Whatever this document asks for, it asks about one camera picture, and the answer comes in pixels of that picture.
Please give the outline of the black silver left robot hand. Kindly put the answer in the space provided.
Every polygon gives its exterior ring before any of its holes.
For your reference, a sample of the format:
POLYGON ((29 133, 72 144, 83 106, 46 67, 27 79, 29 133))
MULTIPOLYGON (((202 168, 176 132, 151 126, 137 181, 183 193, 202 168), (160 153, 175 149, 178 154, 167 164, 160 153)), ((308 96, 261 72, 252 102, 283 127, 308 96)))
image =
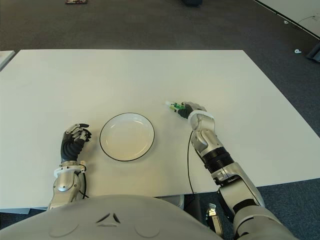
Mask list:
POLYGON ((92 137, 89 126, 86 123, 76 123, 63 133, 60 147, 61 163, 77 161, 85 143, 92 137))

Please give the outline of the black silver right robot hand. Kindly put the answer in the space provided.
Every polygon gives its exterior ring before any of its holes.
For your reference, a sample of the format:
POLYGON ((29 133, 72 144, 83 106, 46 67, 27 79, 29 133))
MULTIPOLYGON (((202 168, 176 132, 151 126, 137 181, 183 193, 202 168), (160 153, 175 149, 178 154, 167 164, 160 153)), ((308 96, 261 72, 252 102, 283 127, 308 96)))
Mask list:
POLYGON ((181 106, 183 106, 183 108, 178 109, 177 114, 184 119, 188 119, 193 111, 207 111, 203 106, 191 101, 184 101, 181 103, 181 106))

